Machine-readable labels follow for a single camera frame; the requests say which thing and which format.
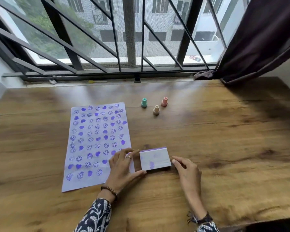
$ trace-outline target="curtain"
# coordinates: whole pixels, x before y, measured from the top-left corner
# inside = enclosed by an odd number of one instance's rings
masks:
[[[290,58],[290,0],[251,0],[214,71],[194,79],[226,85],[259,77]]]

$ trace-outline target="wooden table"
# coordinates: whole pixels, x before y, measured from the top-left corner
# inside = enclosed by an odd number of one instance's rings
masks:
[[[167,146],[199,165],[218,226],[290,217],[290,90],[277,78],[230,90],[216,80],[24,88],[0,101],[0,231],[75,228],[100,187],[61,193],[70,108],[121,101],[133,148]],[[188,210],[176,171],[149,174],[122,195],[108,231],[192,231]]]

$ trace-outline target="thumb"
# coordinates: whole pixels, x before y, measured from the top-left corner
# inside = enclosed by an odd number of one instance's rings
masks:
[[[130,181],[133,181],[136,178],[139,178],[141,176],[144,176],[146,173],[147,172],[145,170],[140,170],[140,171],[137,171],[135,173],[131,173],[130,174]]]
[[[172,163],[174,164],[175,168],[179,173],[184,169],[180,162],[178,162],[177,160],[172,159]]]

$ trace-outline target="sleeve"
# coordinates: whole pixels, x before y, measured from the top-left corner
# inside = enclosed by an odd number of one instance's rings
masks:
[[[197,232],[219,232],[214,222],[207,222],[199,225]]]
[[[74,232],[105,232],[111,218],[111,203],[106,199],[96,199]]]

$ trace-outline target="green foliage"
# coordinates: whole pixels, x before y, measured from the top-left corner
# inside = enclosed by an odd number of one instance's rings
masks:
[[[54,35],[57,35],[42,3],[40,0],[15,0],[17,5],[26,13],[27,18],[29,18],[33,23],[38,24],[43,29],[50,31]],[[57,6],[70,17],[72,17],[77,23],[82,25],[85,29],[90,32],[96,31],[94,24],[80,18],[77,14],[69,7],[64,4],[57,2]],[[48,36],[39,32],[35,28],[29,26],[27,23],[23,22],[21,19],[11,14],[12,19],[19,27],[22,34],[26,37],[30,45],[35,48],[49,54],[54,58],[68,58],[66,51],[63,46],[59,45],[57,42],[50,39]],[[64,20],[66,29],[73,43],[73,46],[84,54],[90,56],[90,53],[96,47],[96,43],[82,33],[75,26],[72,26],[68,21]]]

